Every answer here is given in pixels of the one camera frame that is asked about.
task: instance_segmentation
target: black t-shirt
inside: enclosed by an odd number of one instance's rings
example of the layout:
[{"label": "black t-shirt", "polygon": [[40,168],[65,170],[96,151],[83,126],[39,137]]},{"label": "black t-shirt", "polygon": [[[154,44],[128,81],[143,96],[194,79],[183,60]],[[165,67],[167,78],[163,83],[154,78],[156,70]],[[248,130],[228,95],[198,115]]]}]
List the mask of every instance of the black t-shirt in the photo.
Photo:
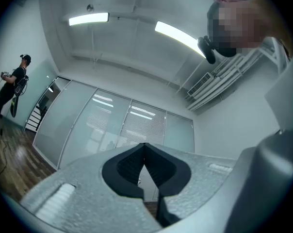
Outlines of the black t-shirt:
[{"label": "black t-shirt", "polygon": [[11,76],[15,76],[16,77],[16,80],[14,83],[5,83],[4,86],[3,86],[3,89],[7,92],[10,92],[10,93],[14,93],[14,88],[15,88],[15,85],[18,84],[18,82],[24,78],[26,75],[26,69],[22,68],[22,67],[19,67],[17,69],[15,69],[15,71],[12,73]]}]

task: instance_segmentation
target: person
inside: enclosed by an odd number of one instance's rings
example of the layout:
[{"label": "person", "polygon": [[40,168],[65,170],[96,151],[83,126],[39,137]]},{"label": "person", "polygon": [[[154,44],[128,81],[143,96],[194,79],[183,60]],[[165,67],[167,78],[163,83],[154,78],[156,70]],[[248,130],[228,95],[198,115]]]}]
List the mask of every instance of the person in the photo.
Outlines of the person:
[{"label": "person", "polygon": [[293,35],[270,0],[215,0],[207,18],[209,38],[220,49],[256,48],[270,36],[293,57]]},{"label": "person", "polygon": [[12,73],[10,77],[1,76],[1,78],[6,81],[4,86],[0,91],[0,114],[3,106],[13,98],[15,85],[26,76],[26,69],[31,62],[31,57],[29,55],[21,56],[20,66]]}]

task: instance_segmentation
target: ceiling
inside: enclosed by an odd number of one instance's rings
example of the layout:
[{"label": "ceiling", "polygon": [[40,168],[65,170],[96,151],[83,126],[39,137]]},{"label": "ceiling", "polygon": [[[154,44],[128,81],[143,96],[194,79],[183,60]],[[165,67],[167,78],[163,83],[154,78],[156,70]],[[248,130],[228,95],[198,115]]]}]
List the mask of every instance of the ceiling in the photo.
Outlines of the ceiling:
[{"label": "ceiling", "polygon": [[[162,21],[194,38],[204,36],[206,13],[212,3],[213,0],[40,0],[40,11],[46,39],[60,71],[68,67],[66,61],[84,59],[181,85],[204,58],[156,32],[155,25]],[[94,6],[94,13],[109,12],[109,21],[69,26],[68,19],[87,14],[89,4]],[[219,61],[210,65],[204,60],[185,87],[191,88]]]}]

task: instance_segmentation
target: air conditioning unit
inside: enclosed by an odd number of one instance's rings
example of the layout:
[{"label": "air conditioning unit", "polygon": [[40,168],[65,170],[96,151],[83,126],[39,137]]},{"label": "air conditioning unit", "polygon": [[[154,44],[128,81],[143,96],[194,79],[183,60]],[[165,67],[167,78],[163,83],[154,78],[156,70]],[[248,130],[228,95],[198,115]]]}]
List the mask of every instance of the air conditioning unit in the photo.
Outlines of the air conditioning unit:
[{"label": "air conditioning unit", "polygon": [[207,72],[188,92],[189,96],[193,97],[198,94],[202,89],[204,89],[214,77]]}]

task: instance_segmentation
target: white wall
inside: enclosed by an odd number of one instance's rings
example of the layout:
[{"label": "white wall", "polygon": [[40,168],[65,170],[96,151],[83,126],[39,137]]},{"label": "white wall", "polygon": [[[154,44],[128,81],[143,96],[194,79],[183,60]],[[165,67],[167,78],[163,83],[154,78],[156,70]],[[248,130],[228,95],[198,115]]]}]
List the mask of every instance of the white wall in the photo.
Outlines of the white wall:
[{"label": "white wall", "polygon": [[[59,72],[43,32],[39,0],[27,0],[24,7],[12,4],[0,20],[0,74],[2,71],[12,74],[13,69],[19,67],[21,54],[29,54],[32,58],[27,68],[29,78],[31,72],[46,59]],[[3,115],[6,115],[9,106],[9,102],[4,106]]]},{"label": "white wall", "polygon": [[237,159],[243,149],[275,133],[279,126],[264,95],[276,78],[276,65],[262,57],[238,80],[234,93],[200,114],[196,153]]},{"label": "white wall", "polygon": [[61,71],[60,76],[192,119],[195,143],[198,140],[195,124],[196,115],[186,109],[185,95],[178,94],[175,96],[176,89],[167,87],[159,81],[117,67],[97,64],[95,69],[92,69],[90,62],[82,60],[74,62],[70,67]]}]

